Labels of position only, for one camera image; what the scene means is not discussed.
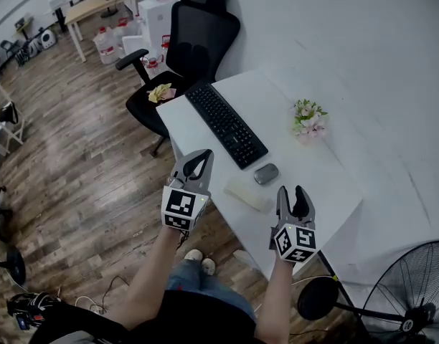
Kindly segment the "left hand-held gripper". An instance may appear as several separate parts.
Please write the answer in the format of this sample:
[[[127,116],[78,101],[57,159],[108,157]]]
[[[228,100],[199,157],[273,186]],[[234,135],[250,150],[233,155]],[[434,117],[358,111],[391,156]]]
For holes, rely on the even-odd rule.
[[[210,199],[213,163],[214,153],[209,149],[193,151],[176,161],[169,184],[163,189],[161,221],[164,226],[183,232],[195,227]]]

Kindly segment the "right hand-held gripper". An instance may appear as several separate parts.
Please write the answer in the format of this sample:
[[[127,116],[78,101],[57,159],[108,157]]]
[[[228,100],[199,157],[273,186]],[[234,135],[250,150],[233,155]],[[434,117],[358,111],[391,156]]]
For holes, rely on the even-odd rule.
[[[304,263],[316,252],[315,230],[297,224],[290,224],[292,219],[288,192],[285,186],[278,189],[276,200],[277,227],[271,228],[269,249],[276,252],[278,257],[290,263]],[[315,224],[315,207],[300,185],[296,186],[296,203],[293,215],[302,225]]]

